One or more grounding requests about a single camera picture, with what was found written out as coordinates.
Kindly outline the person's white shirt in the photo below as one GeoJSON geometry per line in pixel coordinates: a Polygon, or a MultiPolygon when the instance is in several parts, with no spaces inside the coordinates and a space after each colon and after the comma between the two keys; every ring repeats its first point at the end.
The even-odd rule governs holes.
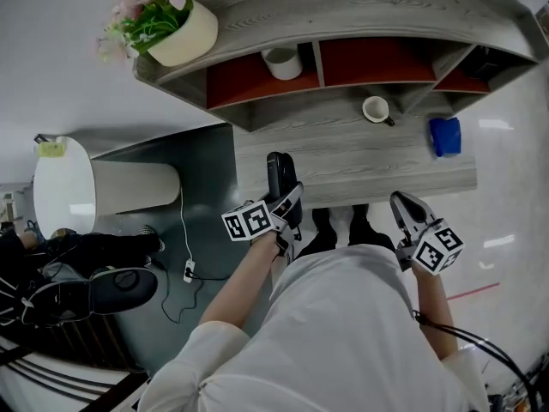
{"type": "Polygon", "coordinates": [[[439,358],[413,318],[395,254],[354,245],[302,257],[253,336],[199,324],[138,412],[490,412],[469,349],[439,358]]]}

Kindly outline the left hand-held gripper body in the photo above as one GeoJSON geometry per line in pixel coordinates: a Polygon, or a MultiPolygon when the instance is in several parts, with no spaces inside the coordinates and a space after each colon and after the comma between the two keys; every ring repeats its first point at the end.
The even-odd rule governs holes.
{"type": "Polygon", "coordinates": [[[299,224],[272,215],[274,205],[275,202],[269,206],[264,201],[246,202],[223,214],[221,220],[231,241],[253,243],[266,233],[274,233],[278,255],[292,257],[294,243],[302,240],[299,224]]]}

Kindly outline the person's right forearm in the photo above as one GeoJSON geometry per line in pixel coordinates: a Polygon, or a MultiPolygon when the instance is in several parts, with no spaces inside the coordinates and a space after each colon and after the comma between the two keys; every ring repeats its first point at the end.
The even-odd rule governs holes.
{"type": "MultiPolygon", "coordinates": [[[[432,275],[418,264],[413,264],[412,270],[417,282],[419,312],[433,323],[452,326],[453,318],[441,277],[432,275]]],[[[429,325],[421,326],[421,330],[439,360],[443,361],[457,352],[458,344],[454,336],[429,325]]]]}

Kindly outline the black office chair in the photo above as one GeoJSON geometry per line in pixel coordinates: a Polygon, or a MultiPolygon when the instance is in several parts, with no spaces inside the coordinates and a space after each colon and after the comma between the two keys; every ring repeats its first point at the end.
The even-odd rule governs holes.
{"type": "Polygon", "coordinates": [[[165,245],[151,227],[137,235],[78,234],[44,239],[35,231],[0,233],[0,277],[11,283],[40,272],[73,270],[90,279],[101,271],[147,268],[165,245]]]}

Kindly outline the person's left leg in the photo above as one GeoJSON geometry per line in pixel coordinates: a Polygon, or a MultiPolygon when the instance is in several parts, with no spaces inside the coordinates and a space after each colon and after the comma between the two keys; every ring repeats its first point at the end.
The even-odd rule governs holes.
{"type": "Polygon", "coordinates": [[[337,233],[331,226],[329,209],[313,209],[312,220],[317,229],[317,235],[301,250],[296,259],[324,251],[331,251],[336,247],[337,233]]]}

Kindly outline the person's left forearm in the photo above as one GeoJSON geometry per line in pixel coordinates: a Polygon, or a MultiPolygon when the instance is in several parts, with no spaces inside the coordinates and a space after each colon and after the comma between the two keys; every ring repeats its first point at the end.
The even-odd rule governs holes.
{"type": "Polygon", "coordinates": [[[249,317],[262,286],[279,254],[275,232],[268,232],[255,239],[250,249],[215,295],[199,321],[199,325],[210,322],[231,324],[242,329],[249,317]]]}

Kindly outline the grey wooden desk top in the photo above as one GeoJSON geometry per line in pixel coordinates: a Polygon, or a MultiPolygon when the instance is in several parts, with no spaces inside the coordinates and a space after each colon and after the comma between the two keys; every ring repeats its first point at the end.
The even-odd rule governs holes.
{"type": "Polygon", "coordinates": [[[272,152],[292,156],[306,209],[385,202],[394,191],[429,197],[476,188],[468,131],[462,133],[460,154],[434,154],[428,121],[453,115],[441,94],[429,95],[410,113],[393,109],[393,127],[365,118],[365,97],[359,90],[336,89],[258,101],[256,129],[233,131],[241,198],[267,191],[272,152]]]}

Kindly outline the person's leg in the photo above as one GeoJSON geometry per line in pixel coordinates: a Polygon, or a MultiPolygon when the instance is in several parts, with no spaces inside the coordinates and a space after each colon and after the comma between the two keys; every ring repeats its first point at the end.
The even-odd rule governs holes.
{"type": "Polygon", "coordinates": [[[329,209],[313,209],[312,220],[317,229],[317,235],[301,250],[296,259],[324,251],[331,251],[336,247],[337,233],[331,226],[329,209]]]}
{"type": "Polygon", "coordinates": [[[348,245],[377,245],[395,252],[395,247],[390,237],[373,229],[368,221],[369,205],[360,204],[353,206],[353,218],[349,228],[348,245]]]}

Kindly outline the black chair headrest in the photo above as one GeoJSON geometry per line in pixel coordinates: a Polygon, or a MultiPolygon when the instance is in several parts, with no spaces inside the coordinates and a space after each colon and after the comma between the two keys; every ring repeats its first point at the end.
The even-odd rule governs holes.
{"type": "Polygon", "coordinates": [[[111,315],[150,301],[157,291],[158,279],[147,268],[123,268],[96,273],[90,285],[93,313],[111,315]]]}

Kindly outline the yellow note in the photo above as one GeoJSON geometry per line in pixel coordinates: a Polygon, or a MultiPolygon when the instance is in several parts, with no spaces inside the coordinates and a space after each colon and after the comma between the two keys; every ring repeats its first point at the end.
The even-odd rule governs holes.
{"type": "Polygon", "coordinates": [[[63,142],[40,142],[37,147],[39,158],[64,157],[66,145],[63,142]]]}

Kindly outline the white round table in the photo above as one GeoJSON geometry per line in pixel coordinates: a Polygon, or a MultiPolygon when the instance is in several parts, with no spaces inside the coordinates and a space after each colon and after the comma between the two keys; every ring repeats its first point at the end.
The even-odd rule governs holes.
{"type": "Polygon", "coordinates": [[[47,239],[60,229],[91,233],[100,217],[169,205],[180,195],[170,165],[94,160],[66,136],[39,146],[63,151],[40,155],[33,177],[36,220],[47,239]]]}

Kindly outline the person's right leg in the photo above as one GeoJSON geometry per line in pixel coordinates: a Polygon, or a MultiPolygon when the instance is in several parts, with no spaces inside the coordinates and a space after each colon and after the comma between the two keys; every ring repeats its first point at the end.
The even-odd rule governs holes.
{"type": "Polygon", "coordinates": [[[360,204],[353,206],[353,218],[349,228],[348,245],[377,245],[395,252],[395,247],[390,237],[373,229],[368,221],[369,205],[360,204]]]}

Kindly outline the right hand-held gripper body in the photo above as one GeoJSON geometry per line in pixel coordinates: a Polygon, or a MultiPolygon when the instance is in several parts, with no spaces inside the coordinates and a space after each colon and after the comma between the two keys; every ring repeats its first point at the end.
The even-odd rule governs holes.
{"type": "Polygon", "coordinates": [[[455,263],[465,247],[443,218],[414,223],[402,231],[405,238],[396,247],[395,255],[403,271],[417,264],[431,275],[439,275],[455,263]]]}

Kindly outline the flowering plant in pale pot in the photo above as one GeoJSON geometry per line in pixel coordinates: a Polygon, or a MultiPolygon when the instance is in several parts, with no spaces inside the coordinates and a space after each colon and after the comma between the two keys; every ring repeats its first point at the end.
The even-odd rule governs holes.
{"type": "Polygon", "coordinates": [[[215,14],[197,0],[118,0],[96,50],[104,60],[148,54],[175,67],[210,51],[218,31],[215,14]]]}

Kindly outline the white cylindrical cup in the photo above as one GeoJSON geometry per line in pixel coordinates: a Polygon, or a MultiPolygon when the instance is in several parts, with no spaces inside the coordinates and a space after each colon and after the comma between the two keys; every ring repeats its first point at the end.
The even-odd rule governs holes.
{"type": "Polygon", "coordinates": [[[285,45],[261,51],[263,62],[271,75],[281,81],[290,81],[301,75],[303,64],[296,45],[285,45]]]}

